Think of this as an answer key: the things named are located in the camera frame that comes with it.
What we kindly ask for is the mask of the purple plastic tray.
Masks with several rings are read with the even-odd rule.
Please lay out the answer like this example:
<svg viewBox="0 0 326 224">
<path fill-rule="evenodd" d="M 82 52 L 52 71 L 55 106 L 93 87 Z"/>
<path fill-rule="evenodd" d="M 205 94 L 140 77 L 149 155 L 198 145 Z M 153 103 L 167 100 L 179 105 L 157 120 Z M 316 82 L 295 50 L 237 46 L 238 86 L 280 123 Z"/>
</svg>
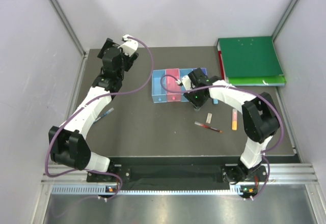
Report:
<svg viewBox="0 0 326 224">
<path fill-rule="evenodd" d="M 201 70 L 207 76 L 207 70 L 206 70 L 206 68 L 201 68 Z"/>
</svg>

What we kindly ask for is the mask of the light blue tray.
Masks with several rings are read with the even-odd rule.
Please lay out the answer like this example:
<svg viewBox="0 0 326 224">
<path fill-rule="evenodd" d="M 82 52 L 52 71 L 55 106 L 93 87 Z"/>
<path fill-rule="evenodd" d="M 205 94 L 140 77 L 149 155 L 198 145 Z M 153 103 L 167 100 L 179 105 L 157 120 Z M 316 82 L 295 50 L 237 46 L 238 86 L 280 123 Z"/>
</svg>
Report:
<svg viewBox="0 0 326 224">
<path fill-rule="evenodd" d="M 167 102 L 167 91 L 160 84 L 160 80 L 165 74 L 165 69 L 152 72 L 152 99 L 154 103 Z"/>
<path fill-rule="evenodd" d="M 180 79 L 182 79 L 184 76 L 188 75 L 193 71 L 193 68 L 186 68 L 186 69 L 179 69 L 180 72 Z M 185 98 L 185 96 L 181 95 L 181 102 L 188 102 L 188 100 Z"/>
</svg>

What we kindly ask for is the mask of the red folder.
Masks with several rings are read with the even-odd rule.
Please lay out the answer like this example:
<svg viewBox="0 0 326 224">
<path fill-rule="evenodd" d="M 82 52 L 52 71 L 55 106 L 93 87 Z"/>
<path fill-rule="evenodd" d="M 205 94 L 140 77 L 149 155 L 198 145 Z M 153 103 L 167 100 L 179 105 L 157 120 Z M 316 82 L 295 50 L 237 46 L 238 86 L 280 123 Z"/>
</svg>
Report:
<svg viewBox="0 0 326 224">
<path fill-rule="evenodd" d="M 225 80 L 226 75 L 225 75 L 224 63 L 223 63 L 223 58 L 222 58 L 222 52 L 220 50 L 218 51 L 218 55 L 219 55 L 219 63 L 220 63 L 220 69 L 221 69 L 221 76 L 222 76 L 222 79 Z"/>
</svg>

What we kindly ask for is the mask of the dark green binder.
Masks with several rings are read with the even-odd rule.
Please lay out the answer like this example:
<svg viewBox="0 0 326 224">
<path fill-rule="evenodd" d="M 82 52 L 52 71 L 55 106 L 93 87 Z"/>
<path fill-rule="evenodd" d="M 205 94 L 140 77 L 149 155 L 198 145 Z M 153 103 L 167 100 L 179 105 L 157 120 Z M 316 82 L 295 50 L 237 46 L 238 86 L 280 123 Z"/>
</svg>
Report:
<svg viewBox="0 0 326 224">
<path fill-rule="evenodd" d="M 283 75 L 271 36 L 220 38 L 218 45 L 228 78 Z"/>
</svg>

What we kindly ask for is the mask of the light green folder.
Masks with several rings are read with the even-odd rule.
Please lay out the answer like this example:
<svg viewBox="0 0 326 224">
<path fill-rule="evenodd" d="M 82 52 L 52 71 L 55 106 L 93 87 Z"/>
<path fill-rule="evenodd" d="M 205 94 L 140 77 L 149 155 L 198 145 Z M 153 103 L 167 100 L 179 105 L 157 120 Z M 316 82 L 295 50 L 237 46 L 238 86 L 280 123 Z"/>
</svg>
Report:
<svg viewBox="0 0 326 224">
<path fill-rule="evenodd" d="M 283 75 L 263 77 L 227 77 L 226 81 L 234 86 L 282 87 L 286 84 L 286 79 Z"/>
</svg>

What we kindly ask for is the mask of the pink plastic tray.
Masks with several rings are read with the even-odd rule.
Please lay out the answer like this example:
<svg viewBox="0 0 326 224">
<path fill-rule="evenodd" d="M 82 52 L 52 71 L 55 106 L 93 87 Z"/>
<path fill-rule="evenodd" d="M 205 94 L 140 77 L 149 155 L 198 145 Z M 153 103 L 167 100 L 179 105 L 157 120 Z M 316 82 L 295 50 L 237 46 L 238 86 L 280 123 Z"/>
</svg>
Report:
<svg viewBox="0 0 326 224">
<path fill-rule="evenodd" d="M 174 69 L 167 69 L 166 75 L 171 75 L 175 77 L 177 80 L 180 79 L 180 72 L 178 68 Z M 174 78 L 167 76 L 166 77 L 166 88 L 171 91 L 181 91 L 181 86 L 178 85 L 177 80 Z M 180 93 L 171 93 L 167 92 L 167 101 L 168 102 L 179 102 L 181 101 L 181 94 Z"/>
</svg>

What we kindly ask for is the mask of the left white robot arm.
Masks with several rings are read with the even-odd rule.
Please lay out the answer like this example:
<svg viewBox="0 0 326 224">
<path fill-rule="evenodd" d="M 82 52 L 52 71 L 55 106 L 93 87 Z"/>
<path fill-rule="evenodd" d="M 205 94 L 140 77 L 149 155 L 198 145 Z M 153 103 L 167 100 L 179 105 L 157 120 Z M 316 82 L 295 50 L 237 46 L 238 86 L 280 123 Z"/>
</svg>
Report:
<svg viewBox="0 0 326 224">
<path fill-rule="evenodd" d="M 110 159 L 92 152 L 86 137 L 101 111 L 122 87 L 124 73 L 137 59 L 139 44 L 130 35 L 124 35 L 121 45 L 107 39 L 98 54 L 102 60 L 99 75 L 94 79 L 85 99 L 61 126 L 49 130 L 49 149 L 46 160 L 74 170 L 97 171 L 103 181 L 114 179 L 116 170 Z"/>
</svg>

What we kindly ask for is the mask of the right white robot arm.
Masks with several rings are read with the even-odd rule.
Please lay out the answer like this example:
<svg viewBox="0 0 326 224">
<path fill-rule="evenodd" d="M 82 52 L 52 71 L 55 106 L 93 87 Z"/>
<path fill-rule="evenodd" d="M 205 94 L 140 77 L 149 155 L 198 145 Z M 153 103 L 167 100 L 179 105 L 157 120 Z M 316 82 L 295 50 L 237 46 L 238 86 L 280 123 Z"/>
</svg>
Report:
<svg viewBox="0 0 326 224">
<path fill-rule="evenodd" d="M 184 97 L 200 109 L 209 99 L 219 100 L 242 114 L 247 141 L 237 166 L 225 173 L 226 179 L 235 184 L 250 181 L 262 163 L 268 143 L 280 128 L 277 110 L 268 93 L 258 95 L 237 89 L 217 76 L 209 78 L 198 68 L 181 78 L 186 92 Z"/>
</svg>

